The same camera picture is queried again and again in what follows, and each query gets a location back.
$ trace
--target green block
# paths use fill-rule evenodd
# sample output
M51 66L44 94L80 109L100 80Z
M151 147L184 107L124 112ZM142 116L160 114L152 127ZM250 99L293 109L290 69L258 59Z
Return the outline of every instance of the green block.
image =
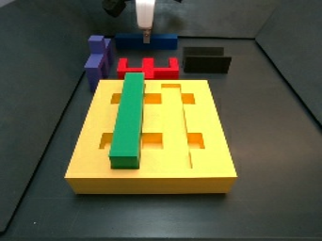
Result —
M139 169L144 74L126 74L114 139L110 150L112 169Z

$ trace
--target yellow block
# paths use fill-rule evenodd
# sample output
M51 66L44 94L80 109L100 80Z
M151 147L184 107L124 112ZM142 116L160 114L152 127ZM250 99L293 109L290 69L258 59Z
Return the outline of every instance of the yellow block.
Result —
M228 192L236 172L206 80L146 80L139 169L111 169L122 86L99 81L65 173L75 193Z

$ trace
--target red block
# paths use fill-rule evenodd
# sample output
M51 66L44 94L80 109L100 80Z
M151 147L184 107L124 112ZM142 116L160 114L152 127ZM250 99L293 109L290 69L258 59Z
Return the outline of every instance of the red block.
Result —
M118 78L123 79L127 72L143 72L144 79L179 79L179 61L170 57L168 67L155 68L155 58L146 57L142 60L142 68L130 68L128 58L122 57L118 61Z

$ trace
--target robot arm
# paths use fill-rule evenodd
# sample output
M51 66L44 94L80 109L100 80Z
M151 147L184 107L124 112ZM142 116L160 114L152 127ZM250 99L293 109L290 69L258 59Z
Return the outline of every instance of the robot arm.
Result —
M150 43L156 0L136 0L136 18L143 30L143 42Z
M118 17L126 8L126 2L131 0L103 0L101 6L108 15ZM143 42L150 43L151 29L155 15L156 0L132 0L136 2L138 26L143 30Z

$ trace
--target blue block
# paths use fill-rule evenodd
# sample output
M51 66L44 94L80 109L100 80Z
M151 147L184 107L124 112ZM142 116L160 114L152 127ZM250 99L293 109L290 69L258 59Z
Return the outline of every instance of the blue block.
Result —
M143 34L116 34L118 49L176 50L176 34L152 34L150 43L143 43Z

